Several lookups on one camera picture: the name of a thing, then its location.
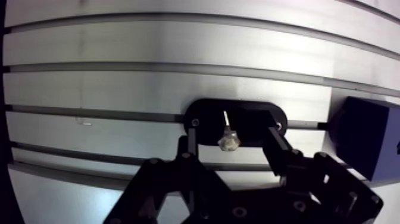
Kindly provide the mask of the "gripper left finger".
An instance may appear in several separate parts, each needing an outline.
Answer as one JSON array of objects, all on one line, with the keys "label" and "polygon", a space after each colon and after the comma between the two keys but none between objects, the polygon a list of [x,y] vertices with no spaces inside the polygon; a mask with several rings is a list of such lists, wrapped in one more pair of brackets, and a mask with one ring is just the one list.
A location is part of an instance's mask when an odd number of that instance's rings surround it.
[{"label": "gripper left finger", "polygon": [[105,223],[156,223],[169,193],[178,192],[189,210],[184,223],[229,220],[229,187],[198,159],[196,130],[179,138],[176,158],[150,158],[141,165]]}]

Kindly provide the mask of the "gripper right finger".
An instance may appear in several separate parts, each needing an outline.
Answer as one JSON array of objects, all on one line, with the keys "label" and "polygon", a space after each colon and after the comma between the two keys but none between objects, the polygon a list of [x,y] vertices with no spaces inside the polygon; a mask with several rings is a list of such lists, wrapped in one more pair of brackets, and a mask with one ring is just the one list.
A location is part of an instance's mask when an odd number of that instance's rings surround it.
[{"label": "gripper right finger", "polygon": [[278,187],[239,191],[237,220],[244,223],[373,223],[382,199],[326,153],[304,157],[292,148],[269,111],[246,111],[240,138],[261,144]]}]

